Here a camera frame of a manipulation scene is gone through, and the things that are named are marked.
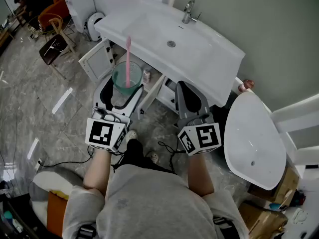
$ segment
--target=marble floor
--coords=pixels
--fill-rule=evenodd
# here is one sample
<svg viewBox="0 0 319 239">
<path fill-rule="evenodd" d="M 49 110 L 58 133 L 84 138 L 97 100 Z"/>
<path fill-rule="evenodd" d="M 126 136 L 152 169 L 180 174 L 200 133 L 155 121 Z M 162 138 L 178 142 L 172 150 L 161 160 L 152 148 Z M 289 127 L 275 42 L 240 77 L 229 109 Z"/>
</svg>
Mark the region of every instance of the marble floor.
<svg viewBox="0 0 319 239">
<path fill-rule="evenodd" d="M 80 64 L 68 53 L 55 60 L 59 71 L 67 78 L 62 81 L 39 56 L 44 37 L 37 41 L 21 28 L 0 57 L 0 176 L 12 182 L 14 196 L 28 192 L 30 181 L 36 174 L 39 158 L 45 165 L 65 161 L 85 161 L 89 158 L 85 144 L 86 119 L 91 116 L 92 96 L 96 88 Z M 73 33 L 70 37 L 77 44 L 76 52 L 83 56 L 95 42 Z M 62 106 L 52 113 L 62 95 L 72 88 Z M 113 104 L 124 103 L 125 98 L 114 92 Z M 159 154 L 159 165 L 169 169 L 169 153 L 157 144 L 163 141 L 175 148 L 177 138 L 172 126 L 177 115 L 158 101 L 154 101 L 142 120 L 134 113 L 131 129 L 139 133 L 144 153 L 154 150 Z M 38 141 L 30 157 L 34 141 Z M 229 189 L 240 202 L 247 190 L 247 182 L 219 166 L 211 154 L 205 155 L 207 166 L 216 189 Z M 118 157 L 112 158 L 116 163 Z M 84 164 L 62 164 L 80 176 L 91 161 Z M 187 178 L 187 156 L 173 159 L 178 175 Z"/>
</svg>

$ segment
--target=open cabinet door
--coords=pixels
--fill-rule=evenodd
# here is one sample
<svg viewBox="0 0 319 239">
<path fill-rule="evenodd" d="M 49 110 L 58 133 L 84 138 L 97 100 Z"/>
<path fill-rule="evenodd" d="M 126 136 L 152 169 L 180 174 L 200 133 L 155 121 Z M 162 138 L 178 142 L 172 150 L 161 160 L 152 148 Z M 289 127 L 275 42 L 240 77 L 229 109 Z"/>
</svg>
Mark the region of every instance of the open cabinet door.
<svg viewBox="0 0 319 239">
<path fill-rule="evenodd" d="M 154 86 L 150 89 L 146 97 L 141 101 L 141 103 L 138 105 L 138 118 L 139 120 L 142 119 L 143 114 L 146 112 L 146 110 L 150 107 L 154 99 L 158 96 L 158 93 L 160 91 L 161 85 L 165 79 L 165 75 L 162 75 L 158 81 L 154 84 Z"/>
<path fill-rule="evenodd" d="M 86 53 L 79 60 L 79 63 L 90 79 L 95 83 L 99 83 L 115 66 L 109 40 L 102 40 Z"/>
</svg>

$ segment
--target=black cable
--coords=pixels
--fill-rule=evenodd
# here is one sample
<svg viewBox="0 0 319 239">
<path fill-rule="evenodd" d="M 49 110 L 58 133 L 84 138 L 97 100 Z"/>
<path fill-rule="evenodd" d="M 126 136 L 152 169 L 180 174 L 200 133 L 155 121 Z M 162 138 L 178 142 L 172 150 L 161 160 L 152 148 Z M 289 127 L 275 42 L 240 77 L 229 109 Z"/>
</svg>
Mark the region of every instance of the black cable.
<svg viewBox="0 0 319 239">
<path fill-rule="evenodd" d="M 67 162 L 60 162 L 60 163 L 57 163 L 57 164 L 55 164 L 55 165 L 42 165 L 41 162 L 38 161 L 38 164 L 39 164 L 40 166 L 43 166 L 43 167 L 54 167 L 54 166 L 57 166 L 57 165 L 69 164 L 69 163 L 72 163 L 72 164 L 84 164 L 84 163 L 88 162 L 91 158 L 93 158 L 92 155 L 93 155 L 93 153 L 94 153 L 94 148 L 92 148 L 92 149 L 93 149 L 93 150 L 92 150 L 92 153 L 90 153 L 89 148 L 90 148 L 90 146 L 88 146 L 87 151 L 88 151 L 88 154 L 90 155 L 90 157 L 89 157 L 88 160 L 85 160 L 85 161 L 83 161 L 83 162 L 67 161 Z"/>
<path fill-rule="evenodd" d="M 15 144 L 14 144 L 14 153 L 13 153 L 13 159 L 12 159 L 12 171 L 13 171 L 13 177 L 15 178 L 15 173 L 14 173 L 14 157 L 15 157 L 15 151 L 16 151 L 16 137 L 18 134 L 18 116 L 16 114 L 16 111 L 14 111 L 15 113 Z"/>
<path fill-rule="evenodd" d="M 3 167 L 4 167 L 5 171 L 6 171 L 6 173 L 8 174 L 8 176 L 9 176 L 9 178 L 10 178 L 10 182 L 11 182 L 11 184 L 12 184 L 12 196 L 11 196 L 11 194 L 9 193 L 10 197 L 12 198 L 12 197 L 14 197 L 14 185 L 13 185 L 13 183 L 12 183 L 12 179 L 11 179 L 11 176 L 10 176 L 8 170 L 5 168 L 5 161 L 4 161 L 4 159 L 3 159 L 3 156 L 2 156 L 2 154 L 1 154 L 1 151 L 0 151 L 0 156 L 1 156 L 2 160 L 3 160 Z"/>
<path fill-rule="evenodd" d="M 115 173 L 115 170 L 119 168 L 119 164 L 121 163 L 122 159 L 124 158 L 124 152 L 115 152 L 115 153 L 112 153 L 113 155 L 115 156 L 121 156 L 121 158 L 119 159 L 118 162 L 116 162 L 114 165 L 111 164 L 111 166 L 113 167 L 113 172 Z"/>
<path fill-rule="evenodd" d="M 173 173 L 175 173 L 175 169 L 174 169 L 174 166 L 173 166 L 173 157 L 175 156 L 175 154 L 179 154 L 179 153 L 186 153 L 185 150 L 178 150 L 178 138 L 177 138 L 177 145 L 176 145 L 176 150 L 173 150 L 172 147 L 170 147 L 169 145 L 165 144 L 164 142 L 162 141 L 158 141 L 158 144 L 160 146 L 164 146 L 166 148 L 166 150 L 171 154 L 170 155 L 170 158 L 169 158 L 169 167 L 171 169 L 171 171 Z"/>
</svg>

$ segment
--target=pink toothbrush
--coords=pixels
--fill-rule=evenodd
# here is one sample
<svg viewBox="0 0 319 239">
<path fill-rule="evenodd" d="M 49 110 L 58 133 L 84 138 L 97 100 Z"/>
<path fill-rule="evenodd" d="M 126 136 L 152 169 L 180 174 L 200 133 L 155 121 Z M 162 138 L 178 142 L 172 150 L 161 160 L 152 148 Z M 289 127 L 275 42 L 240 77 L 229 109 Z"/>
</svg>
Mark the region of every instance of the pink toothbrush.
<svg viewBox="0 0 319 239">
<path fill-rule="evenodd" d="M 126 40 L 126 87 L 130 87 L 130 46 L 131 46 L 131 37 L 128 36 Z"/>
</svg>

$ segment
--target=orange chair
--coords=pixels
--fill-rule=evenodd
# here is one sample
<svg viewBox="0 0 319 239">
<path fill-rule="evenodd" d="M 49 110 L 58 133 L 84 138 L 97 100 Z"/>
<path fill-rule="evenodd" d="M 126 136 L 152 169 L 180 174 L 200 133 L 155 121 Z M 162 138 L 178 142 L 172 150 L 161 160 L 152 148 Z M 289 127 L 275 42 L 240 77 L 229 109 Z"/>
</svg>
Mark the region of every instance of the orange chair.
<svg viewBox="0 0 319 239">
<path fill-rule="evenodd" d="M 52 19 L 52 14 L 59 15 L 61 18 L 69 16 L 70 13 L 65 0 L 53 0 L 53 4 L 44 9 L 38 16 L 38 21 L 40 22 L 43 31 L 51 25 L 49 20 Z"/>
</svg>

